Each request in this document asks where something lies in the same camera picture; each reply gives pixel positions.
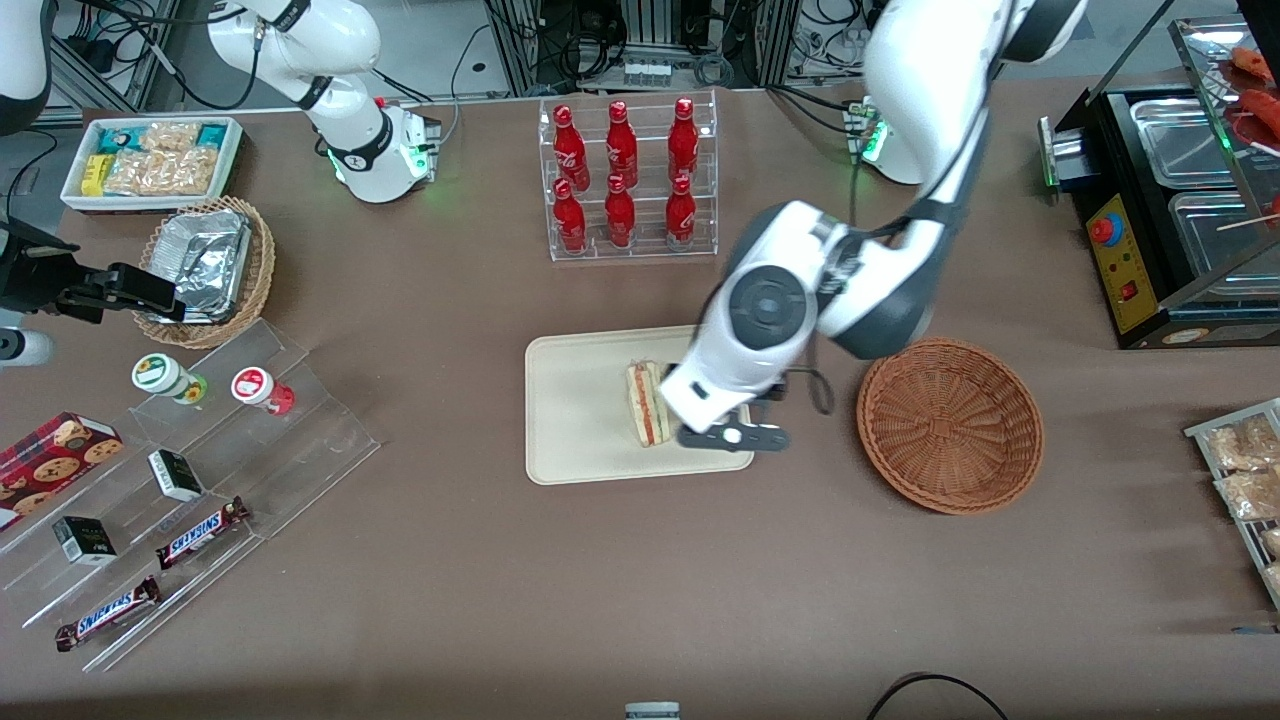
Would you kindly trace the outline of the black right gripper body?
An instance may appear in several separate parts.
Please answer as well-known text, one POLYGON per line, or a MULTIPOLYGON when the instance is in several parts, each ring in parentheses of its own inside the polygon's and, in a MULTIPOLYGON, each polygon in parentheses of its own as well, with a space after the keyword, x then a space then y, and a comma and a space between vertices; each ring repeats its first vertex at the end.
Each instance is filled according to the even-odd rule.
POLYGON ((81 282, 82 272, 74 258, 79 245, 67 243, 26 222, 4 222, 1 228, 3 309, 35 314, 81 282))

